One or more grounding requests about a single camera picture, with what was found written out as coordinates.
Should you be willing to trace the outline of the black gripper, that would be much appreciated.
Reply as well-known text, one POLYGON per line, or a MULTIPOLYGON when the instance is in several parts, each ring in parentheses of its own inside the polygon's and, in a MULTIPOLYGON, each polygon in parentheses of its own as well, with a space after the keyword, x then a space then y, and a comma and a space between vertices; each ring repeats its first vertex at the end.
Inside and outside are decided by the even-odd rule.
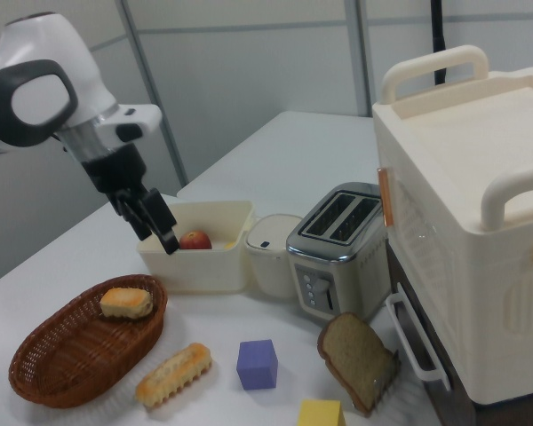
POLYGON ((179 249, 173 230, 177 221, 162 195, 155 188, 144 193, 142 178, 147 167, 135 145, 83 162, 82 166, 100 193, 110 193, 115 213, 131 226, 140 241, 153 233, 167 255, 179 249), (144 193, 139 204, 134 193, 144 193))

